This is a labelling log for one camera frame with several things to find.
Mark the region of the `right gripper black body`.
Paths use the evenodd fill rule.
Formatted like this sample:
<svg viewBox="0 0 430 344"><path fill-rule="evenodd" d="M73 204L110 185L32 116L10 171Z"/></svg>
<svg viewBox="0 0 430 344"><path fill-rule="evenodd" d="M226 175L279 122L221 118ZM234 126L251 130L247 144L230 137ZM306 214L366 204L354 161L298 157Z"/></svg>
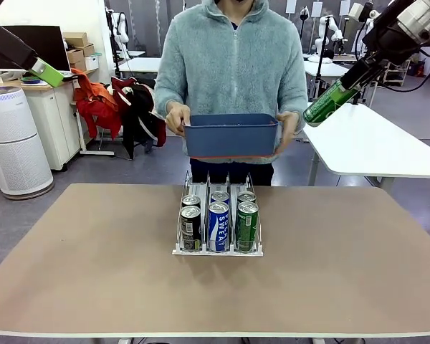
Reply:
<svg viewBox="0 0 430 344"><path fill-rule="evenodd" d="M400 19L378 16L364 39L368 48L364 63L377 65L383 60L402 63L419 50L418 32L419 22L412 16L402 16Z"/></svg>

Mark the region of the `person's left hand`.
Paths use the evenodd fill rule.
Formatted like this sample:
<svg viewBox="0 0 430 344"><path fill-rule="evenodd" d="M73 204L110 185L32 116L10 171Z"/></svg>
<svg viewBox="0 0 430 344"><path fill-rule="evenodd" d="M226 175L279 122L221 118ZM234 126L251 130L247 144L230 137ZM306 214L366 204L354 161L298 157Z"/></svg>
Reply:
<svg viewBox="0 0 430 344"><path fill-rule="evenodd" d="M282 124L282 136L275 153L281 154L292 142L295 131L300 121L300 116L296 112L284 112L277 115L277 120Z"/></svg>

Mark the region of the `person's right hand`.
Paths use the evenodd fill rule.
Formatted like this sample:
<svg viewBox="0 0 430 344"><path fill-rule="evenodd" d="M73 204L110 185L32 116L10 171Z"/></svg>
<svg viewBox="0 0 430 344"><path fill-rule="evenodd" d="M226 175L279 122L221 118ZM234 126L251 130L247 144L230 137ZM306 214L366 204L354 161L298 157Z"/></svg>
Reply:
<svg viewBox="0 0 430 344"><path fill-rule="evenodd" d="M166 106L166 125L168 129L181 137L185 136L185 128L191 125L191 110L187 105L171 101Z"/></svg>

